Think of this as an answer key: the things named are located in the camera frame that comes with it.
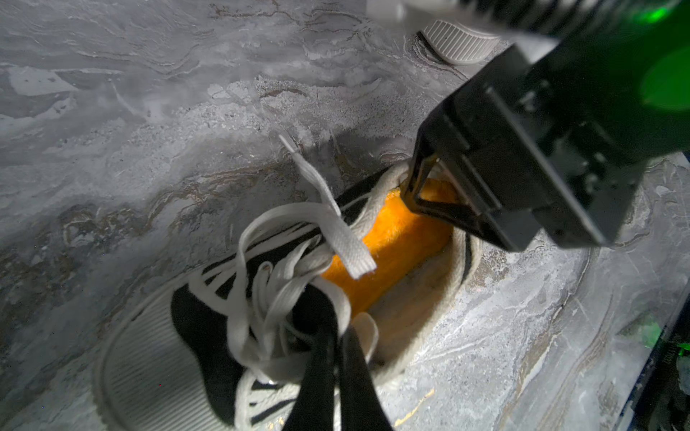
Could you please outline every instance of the white shoelace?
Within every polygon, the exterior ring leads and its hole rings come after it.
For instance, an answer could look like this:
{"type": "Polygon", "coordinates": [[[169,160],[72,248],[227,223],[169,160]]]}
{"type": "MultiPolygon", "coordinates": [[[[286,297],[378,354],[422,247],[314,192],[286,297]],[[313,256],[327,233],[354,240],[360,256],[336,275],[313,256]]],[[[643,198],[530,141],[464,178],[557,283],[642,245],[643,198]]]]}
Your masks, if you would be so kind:
{"type": "Polygon", "coordinates": [[[228,347],[235,360],[251,369],[263,382],[294,381],[304,373],[308,354],[293,352],[290,338],[308,337],[292,327],[288,316],[307,284],[319,288],[333,302],[340,334],[350,322],[351,308],[339,287],[319,277],[331,265],[332,259],[304,256],[307,249],[319,243],[320,237],[299,244],[275,267],[263,262],[254,277],[248,301],[245,255],[248,247],[272,229],[306,221],[320,228],[331,256],[332,253],[340,256],[352,278],[358,279],[376,269],[368,248],[340,217],[340,208],[326,181],[287,139],[283,136],[280,139],[290,151],[300,174],[317,188],[322,202],[289,203],[266,211],[250,223],[239,238],[235,281],[223,313],[228,316],[228,347]]]}

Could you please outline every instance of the robotic arm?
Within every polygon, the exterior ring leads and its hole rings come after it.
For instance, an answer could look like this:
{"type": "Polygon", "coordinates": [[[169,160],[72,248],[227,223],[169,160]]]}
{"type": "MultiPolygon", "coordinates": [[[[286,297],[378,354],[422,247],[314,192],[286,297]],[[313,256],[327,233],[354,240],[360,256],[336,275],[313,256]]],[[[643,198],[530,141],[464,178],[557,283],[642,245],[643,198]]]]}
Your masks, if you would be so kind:
{"type": "Polygon", "coordinates": [[[690,148],[688,0],[414,3],[397,19],[432,4],[563,41],[534,64],[510,47],[430,113],[410,210],[508,251],[540,228],[563,248],[613,243],[648,160],[690,148]],[[436,165],[461,203],[421,199],[436,165]]]}

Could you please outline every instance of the sneaker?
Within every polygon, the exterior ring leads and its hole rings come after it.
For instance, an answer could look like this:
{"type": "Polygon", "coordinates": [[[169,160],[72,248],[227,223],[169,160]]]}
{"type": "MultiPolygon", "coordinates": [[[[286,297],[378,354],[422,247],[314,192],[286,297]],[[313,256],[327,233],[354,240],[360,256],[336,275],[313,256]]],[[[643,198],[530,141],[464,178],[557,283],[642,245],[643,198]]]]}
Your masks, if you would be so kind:
{"type": "MultiPolygon", "coordinates": [[[[355,328],[374,384],[386,383],[471,279],[480,240],[407,210],[400,198],[407,163],[334,199],[281,140],[322,202],[265,212],[244,230],[236,254],[165,283],[115,329],[94,383],[110,430],[280,427],[309,356],[311,337],[293,315],[307,285],[331,300],[340,334],[355,328]]],[[[455,196],[442,179],[429,179],[423,194],[455,196]]]]}

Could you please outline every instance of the marble floor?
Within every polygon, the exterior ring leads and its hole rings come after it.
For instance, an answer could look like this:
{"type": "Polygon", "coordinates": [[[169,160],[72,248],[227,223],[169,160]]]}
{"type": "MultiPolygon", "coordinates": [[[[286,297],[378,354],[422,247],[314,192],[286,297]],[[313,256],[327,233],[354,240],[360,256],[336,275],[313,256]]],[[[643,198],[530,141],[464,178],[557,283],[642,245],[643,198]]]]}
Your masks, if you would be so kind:
{"type": "MultiPolygon", "coordinates": [[[[0,8],[0,429],[104,430],[104,339],[249,221],[409,156],[451,68],[364,2],[5,0],[0,8]]],[[[654,161],[611,248],[485,247],[407,373],[399,430],[607,430],[690,269],[690,166],[654,161]]]]}

